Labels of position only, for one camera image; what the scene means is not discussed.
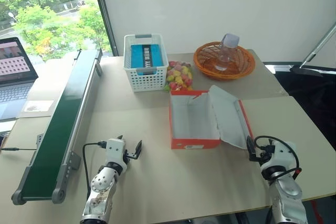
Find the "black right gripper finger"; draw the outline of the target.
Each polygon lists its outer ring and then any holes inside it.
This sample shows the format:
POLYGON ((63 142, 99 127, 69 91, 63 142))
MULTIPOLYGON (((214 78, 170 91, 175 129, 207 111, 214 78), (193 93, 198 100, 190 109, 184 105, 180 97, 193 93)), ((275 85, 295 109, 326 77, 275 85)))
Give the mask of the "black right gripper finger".
POLYGON ((246 146, 249 152, 249 156, 255 156, 255 147, 254 147, 253 140, 250 136, 247 136, 246 138, 246 146))

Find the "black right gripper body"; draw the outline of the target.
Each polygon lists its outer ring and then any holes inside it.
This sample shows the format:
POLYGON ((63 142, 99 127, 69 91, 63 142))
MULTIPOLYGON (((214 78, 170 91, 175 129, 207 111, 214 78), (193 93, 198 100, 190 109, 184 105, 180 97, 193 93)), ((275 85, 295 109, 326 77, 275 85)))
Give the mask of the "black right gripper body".
POLYGON ((260 147, 261 152, 258 154, 255 147, 252 145, 249 147, 249 160, 252 162, 258 162, 259 164, 264 164, 270 161, 272 154, 275 151, 274 145, 266 145, 260 147))

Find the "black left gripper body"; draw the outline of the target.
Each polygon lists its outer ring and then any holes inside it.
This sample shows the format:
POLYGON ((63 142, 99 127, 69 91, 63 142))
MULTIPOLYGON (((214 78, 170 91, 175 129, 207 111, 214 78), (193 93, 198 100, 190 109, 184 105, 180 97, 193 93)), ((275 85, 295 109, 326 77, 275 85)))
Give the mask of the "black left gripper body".
POLYGON ((138 159, 138 158, 139 158, 139 152, 128 153, 128 150, 125 150, 123 153, 124 162, 129 162, 131 159, 138 159))

